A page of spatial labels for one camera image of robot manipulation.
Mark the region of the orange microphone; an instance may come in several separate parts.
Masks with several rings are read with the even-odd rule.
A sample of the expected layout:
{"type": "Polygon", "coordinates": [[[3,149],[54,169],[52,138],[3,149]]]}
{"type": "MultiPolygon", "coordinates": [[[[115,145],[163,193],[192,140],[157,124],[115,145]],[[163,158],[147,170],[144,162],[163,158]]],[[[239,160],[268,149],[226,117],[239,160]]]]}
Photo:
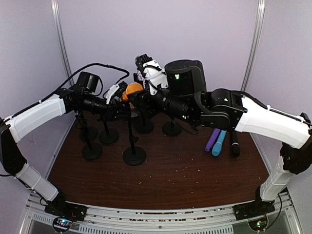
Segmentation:
{"type": "Polygon", "coordinates": [[[129,101],[128,95],[142,90],[143,86],[140,83],[131,83],[126,87],[126,90],[123,92],[121,99],[123,101],[129,101]]]}

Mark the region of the blue microphone's black stand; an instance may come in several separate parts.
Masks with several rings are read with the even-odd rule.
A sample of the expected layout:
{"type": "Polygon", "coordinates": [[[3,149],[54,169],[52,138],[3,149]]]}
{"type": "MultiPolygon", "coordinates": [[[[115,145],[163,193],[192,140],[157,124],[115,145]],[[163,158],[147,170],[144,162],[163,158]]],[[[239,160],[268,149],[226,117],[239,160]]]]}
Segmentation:
{"type": "Polygon", "coordinates": [[[103,123],[104,130],[99,133],[99,141],[104,145],[113,144],[118,141],[119,133],[114,128],[109,128],[107,121],[103,116],[100,116],[100,121],[103,123]]]}

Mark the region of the purple microphone's black stand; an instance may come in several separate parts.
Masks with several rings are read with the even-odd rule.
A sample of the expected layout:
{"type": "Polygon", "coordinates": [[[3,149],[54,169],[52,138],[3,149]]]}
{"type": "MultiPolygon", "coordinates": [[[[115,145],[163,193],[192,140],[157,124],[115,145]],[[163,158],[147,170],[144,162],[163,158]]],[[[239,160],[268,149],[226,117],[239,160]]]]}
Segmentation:
{"type": "Polygon", "coordinates": [[[84,117],[83,112],[80,112],[77,116],[76,128],[79,129],[79,138],[83,142],[88,140],[95,140],[98,136],[98,130],[94,126],[89,126],[87,119],[84,117]]]}

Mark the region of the orange microphone's black stand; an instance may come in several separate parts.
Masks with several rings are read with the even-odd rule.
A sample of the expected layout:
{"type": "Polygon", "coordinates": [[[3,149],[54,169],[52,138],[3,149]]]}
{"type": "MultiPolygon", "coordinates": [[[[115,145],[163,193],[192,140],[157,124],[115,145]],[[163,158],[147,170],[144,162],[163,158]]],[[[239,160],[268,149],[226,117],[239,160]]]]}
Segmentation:
{"type": "Polygon", "coordinates": [[[125,104],[125,110],[127,116],[130,147],[124,151],[123,161],[130,166],[138,166],[146,160],[146,152],[141,147],[135,146],[134,135],[132,131],[131,108],[129,103],[125,104]]]}

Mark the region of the purple microphone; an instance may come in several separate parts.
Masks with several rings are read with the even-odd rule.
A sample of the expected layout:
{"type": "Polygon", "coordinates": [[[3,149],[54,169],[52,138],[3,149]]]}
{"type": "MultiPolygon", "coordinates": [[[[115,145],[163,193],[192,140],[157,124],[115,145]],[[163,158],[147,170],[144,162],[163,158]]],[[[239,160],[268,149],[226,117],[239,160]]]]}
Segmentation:
{"type": "Polygon", "coordinates": [[[211,134],[211,136],[210,136],[210,138],[209,138],[209,140],[205,146],[206,152],[209,152],[213,148],[213,146],[214,146],[214,144],[215,144],[215,142],[219,136],[220,131],[221,131],[220,129],[214,129],[213,130],[213,132],[212,132],[212,134],[211,134]]]}

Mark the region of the blue microphone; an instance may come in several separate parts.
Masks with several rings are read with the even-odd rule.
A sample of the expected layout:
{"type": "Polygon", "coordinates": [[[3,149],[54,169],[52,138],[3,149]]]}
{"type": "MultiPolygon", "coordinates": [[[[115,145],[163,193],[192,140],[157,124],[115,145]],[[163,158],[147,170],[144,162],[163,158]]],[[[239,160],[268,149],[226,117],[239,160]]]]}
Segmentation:
{"type": "Polygon", "coordinates": [[[225,130],[220,131],[219,136],[216,140],[216,143],[214,144],[214,146],[212,148],[212,155],[213,156],[219,156],[220,155],[226,134],[227,134],[227,131],[225,131],[225,130]]]}

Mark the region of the black microphone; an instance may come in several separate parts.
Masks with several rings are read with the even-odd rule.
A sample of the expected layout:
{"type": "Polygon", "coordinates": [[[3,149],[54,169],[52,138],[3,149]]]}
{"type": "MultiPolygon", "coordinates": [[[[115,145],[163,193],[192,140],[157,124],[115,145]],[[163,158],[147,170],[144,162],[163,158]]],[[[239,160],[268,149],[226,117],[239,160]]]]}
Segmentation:
{"type": "Polygon", "coordinates": [[[231,151],[234,157],[240,156],[240,146],[238,143],[237,133],[235,131],[230,132],[231,137],[231,151]]]}

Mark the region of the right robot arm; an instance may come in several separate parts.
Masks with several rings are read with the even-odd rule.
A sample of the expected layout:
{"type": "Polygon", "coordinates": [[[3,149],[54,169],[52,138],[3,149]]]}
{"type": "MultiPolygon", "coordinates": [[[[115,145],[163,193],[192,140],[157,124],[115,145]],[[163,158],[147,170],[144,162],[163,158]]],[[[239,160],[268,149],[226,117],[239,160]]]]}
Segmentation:
{"type": "Polygon", "coordinates": [[[165,113],[171,119],[230,132],[247,132],[282,142],[275,170],[247,203],[252,214],[260,215],[271,206],[293,175],[312,162],[312,124],[305,113],[287,114],[263,104],[250,94],[219,88],[207,91],[203,65],[198,60],[172,61],[160,68],[147,55],[135,60],[145,87],[131,95],[136,109],[153,117],[165,113]]]}

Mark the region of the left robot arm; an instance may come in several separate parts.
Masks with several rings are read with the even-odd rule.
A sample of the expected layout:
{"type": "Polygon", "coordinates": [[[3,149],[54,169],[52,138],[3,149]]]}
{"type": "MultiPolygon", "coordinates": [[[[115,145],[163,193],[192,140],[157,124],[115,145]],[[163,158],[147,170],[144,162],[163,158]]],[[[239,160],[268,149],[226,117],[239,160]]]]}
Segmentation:
{"type": "Polygon", "coordinates": [[[100,98],[93,95],[98,80],[99,76],[81,72],[76,84],[70,88],[58,88],[48,98],[0,121],[0,162],[4,170],[39,194],[59,216],[70,212],[65,194],[27,162],[17,143],[38,127],[71,111],[84,110],[99,115],[118,111],[112,100],[127,84],[121,82],[111,86],[100,98]]]}

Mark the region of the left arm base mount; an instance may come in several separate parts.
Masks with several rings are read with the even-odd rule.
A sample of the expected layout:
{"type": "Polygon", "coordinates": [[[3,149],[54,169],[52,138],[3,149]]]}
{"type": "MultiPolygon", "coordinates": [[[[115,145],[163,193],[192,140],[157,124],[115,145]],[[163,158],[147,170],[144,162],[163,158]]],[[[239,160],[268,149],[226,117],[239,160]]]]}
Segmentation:
{"type": "Polygon", "coordinates": [[[60,211],[52,205],[45,205],[44,211],[56,216],[53,218],[52,227],[58,233],[68,231],[77,221],[84,221],[87,207],[73,203],[66,203],[64,210],[60,211]]]}

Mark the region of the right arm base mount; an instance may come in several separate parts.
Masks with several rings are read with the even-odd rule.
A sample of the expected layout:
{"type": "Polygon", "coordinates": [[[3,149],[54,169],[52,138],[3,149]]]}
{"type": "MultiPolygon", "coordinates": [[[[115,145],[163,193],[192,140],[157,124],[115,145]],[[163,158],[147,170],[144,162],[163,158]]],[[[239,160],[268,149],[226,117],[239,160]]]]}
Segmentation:
{"type": "Polygon", "coordinates": [[[247,220],[251,230],[256,232],[265,231],[269,226],[268,214],[275,211],[272,203],[257,204],[248,202],[244,204],[234,205],[233,212],[237,221],[247,220]]]}

